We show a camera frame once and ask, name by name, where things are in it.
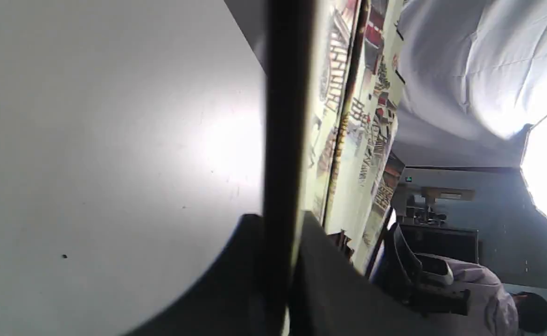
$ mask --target table surface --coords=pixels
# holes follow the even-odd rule
[[[263,70],[222,0],[0,0],[0,335],[113,335],[259,212]]]

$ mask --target black chair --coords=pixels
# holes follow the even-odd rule
[[[402,236],[400,225],[387,232],[372,283],[414,311],[468,315],[470,291],[452,292],[454,281],[447,262],[432,255],[416,254]]]

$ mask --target black hair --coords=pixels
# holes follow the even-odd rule
[[[516,304],[519,312],[519,329],[540,334],[547,330],[547,301],[542,296],[520,292],[516,296],[526,296]]]

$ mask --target person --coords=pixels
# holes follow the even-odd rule
[[[515,336],[519,330],[541,333],[547,329],[547,300],[520,292],[509,294],[502,281],[487,267],[446,257],[454,282],[448,290],[470,290],[467,316],[437,314],[430,318],[442,323],[450,335]]]

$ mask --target black pole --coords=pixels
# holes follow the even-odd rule
[[[267,330],[279,335],[302,229],[298,214],[316,5],[270,0],[268,7],[263,295]]]

